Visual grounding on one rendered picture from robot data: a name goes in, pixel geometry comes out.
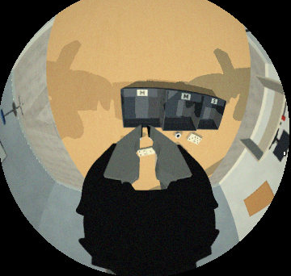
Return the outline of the grey hex nut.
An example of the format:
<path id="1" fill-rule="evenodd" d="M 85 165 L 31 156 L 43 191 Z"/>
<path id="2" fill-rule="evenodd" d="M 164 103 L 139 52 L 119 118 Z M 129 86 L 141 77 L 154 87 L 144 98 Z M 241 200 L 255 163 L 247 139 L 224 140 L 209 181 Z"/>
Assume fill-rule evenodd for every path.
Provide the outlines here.
<path id="1" fill-rule="evenodd" d="M 181 134 L 180 134 L 179 132 L 176 132 L 176 133 L 174 134 L 174 136 L 178 139 L 178 138 L 181 137 Z"/>

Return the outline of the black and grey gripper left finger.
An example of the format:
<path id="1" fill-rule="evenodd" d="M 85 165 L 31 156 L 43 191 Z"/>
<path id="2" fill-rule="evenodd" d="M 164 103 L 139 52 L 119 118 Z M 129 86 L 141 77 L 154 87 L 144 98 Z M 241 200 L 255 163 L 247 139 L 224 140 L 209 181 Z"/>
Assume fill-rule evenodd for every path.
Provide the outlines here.
<path id="1" fill-rule="evenodd" d="M 93 199 L 110 190 L 122 189 L 123 182 L 133 184 L 139 178 L 142 125 L 134 128 L 122 139 L 113 143 L 90 167 L 82 185 L 82 197 L 76 209 L 80 215 Z"/>

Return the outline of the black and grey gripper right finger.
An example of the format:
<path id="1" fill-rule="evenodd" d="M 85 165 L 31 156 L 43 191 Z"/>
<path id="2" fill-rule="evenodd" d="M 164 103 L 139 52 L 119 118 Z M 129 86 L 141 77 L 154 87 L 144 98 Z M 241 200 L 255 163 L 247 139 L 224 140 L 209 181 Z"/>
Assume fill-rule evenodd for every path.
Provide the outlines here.
<path id="1" fill-rule="evenodd" d="M 166 189 L 170 182 L 177 181 L 178 187 L 202 193 L 211 202 L 213 209 L 216 209 L 218 203 L 202 166 L 180 144 L 176 144 L 156 128 L 149 125 L 147 132 L 153 141 L 152 149 L 156 152 L 154 168 L 161 190 Z"/>

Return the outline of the white domino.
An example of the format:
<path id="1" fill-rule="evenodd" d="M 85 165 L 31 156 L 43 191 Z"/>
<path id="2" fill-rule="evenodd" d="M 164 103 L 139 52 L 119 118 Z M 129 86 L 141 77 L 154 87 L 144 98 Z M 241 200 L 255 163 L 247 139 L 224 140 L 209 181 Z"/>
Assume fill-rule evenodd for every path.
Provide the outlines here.
<path id="1" fill-rule="evenodd" d="M 152 146 L 147 147 L 147 148 L 140 148 L 137 152 L 138 152 L 139 157 L 154 154 L 154 150 L 152 149 Z"/>
<path id="2" fill-rule="evenodd" d="M 199 144 L 202 138 L 191 132 L 187 140 L 191 141 L 194 144 Z"/>

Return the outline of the dark grey rack of bins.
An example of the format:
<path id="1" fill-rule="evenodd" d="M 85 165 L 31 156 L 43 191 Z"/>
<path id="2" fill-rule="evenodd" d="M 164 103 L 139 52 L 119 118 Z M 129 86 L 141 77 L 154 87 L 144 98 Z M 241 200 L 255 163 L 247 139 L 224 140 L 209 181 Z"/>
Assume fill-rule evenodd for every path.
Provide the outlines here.
<path id="1" fill-rule="evenodd" d="M 123 128 L 163 131 L 218 130 L 226 107 L 226 100 L 212 95 L 157 87 L 122 88 L 120 100 Z"/>

